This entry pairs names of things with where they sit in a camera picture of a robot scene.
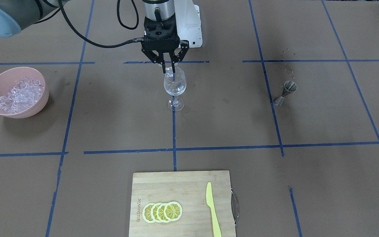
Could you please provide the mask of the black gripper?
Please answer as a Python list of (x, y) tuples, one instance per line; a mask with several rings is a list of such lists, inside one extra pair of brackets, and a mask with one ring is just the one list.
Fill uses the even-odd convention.
[(188, 40), (178, 36), (176, 18), (155, 21), (146, 17), (143, 26), (145, 35), (141, 52), (150, 62), (162, 67), (163, 74), (166, 73), (164, 54), (167, 53), (171, 58), (172, 78), (175, 79), (175, 64), (183, 61), (190, 47)]

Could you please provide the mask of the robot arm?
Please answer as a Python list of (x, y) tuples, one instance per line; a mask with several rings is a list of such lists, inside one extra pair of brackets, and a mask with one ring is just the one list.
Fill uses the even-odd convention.
[(82, 35), (69, 20), (64, 9), (65, 4), (66, 0), (0, 0), (0, 37), (15, 36), (22, 30), (42, 23), (61, 12), (72, 31), (96, 47), (119, 48), (139, 42), (142, 53), (152, 63), (162, 66), (163, 73), (166, 73), (164, 54), (170, 56), (172, 72), (176, 72), (176, 63), (185, 58), (190, 48), (189, 41), (181, 39), (178, 35), (173, 0), (144, 0), (144, 36), (114, 45), (98, 44)]

